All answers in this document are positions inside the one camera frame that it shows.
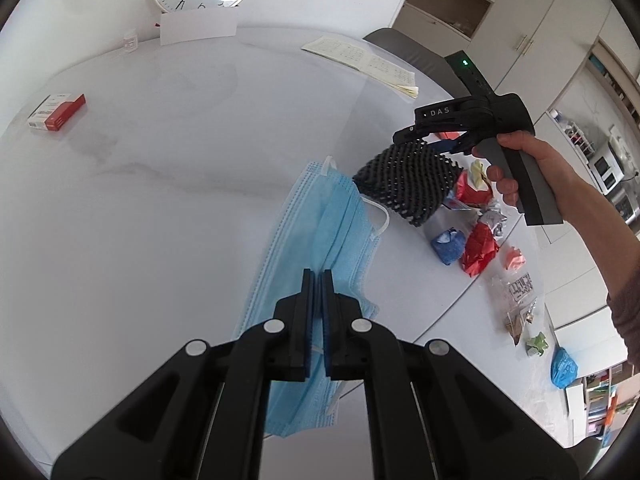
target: human hand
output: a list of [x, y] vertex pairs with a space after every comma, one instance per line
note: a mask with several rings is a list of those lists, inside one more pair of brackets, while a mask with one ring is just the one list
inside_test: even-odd
[[[566, 219], [572, 190], [581, 180], [574, 168], [548, 142], [537, 139], [529, 132], [499, 134], [497, 140], [498, 144], [505, 148], [522, 150], [536, 159], [542, 175], [556, 196], [558, 209], [562, 217]], [[482, 153], [474, 148], [474, 156], [482, 158]], [[515, 206], [518, 201], [518, 183], [512, 178], [505, 178], [504, 172], [498, 166], [489, 166], [486, 170], [486, 176], [496, 183], [495, 187], [502, 194], [504, 203]]]

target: red and white box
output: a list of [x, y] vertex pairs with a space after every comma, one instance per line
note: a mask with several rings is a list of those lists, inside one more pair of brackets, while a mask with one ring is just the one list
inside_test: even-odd
[[51, 94], [27, 119], [30, 128], [58, 131], [86, 102], [84, 94]]

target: open notebook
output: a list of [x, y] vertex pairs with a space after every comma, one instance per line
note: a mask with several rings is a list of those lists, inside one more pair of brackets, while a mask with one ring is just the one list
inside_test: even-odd
[[418, 97], [415, 73], [367, 52], [362, 47], [323, 36], [302, 46], [302, 50], [343, 63], [407, 94]]

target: white paper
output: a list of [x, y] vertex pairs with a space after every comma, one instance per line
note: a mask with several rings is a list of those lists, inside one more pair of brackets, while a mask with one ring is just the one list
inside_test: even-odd
[[235, 36], [237, 7], [177, 10], [160, 17], [160, 44]]
[[302, 50], [343, 63], [404, 94], [413, 98], [418, 97], [414, 72], [409, 72], [395, 63], [371, 54], [362, 47], [323, 36], [319, 40], [303, 45]]

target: cabinet handle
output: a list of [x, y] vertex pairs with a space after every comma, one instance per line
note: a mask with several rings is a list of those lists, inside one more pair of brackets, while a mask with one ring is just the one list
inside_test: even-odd
[[522, 37], [522, 41], [518, 44], [518, 46], [516, 47], [516, 50], [519, 52], [520, 49], [522, 48], [522, 46], [524, 45], [524, 42], [527, 41], [527, 39], [529, 39], [528, 36], [524, 35]]
[[531, 48], [531, 45], [533, 45], [533, 40], [529, 41], [529, 43], [527, 43], [527, 46], [524, 48], [524, 50], [522, 51], [522, 55], [526, 56], [527, 52], [529, 51], [529, 49]]

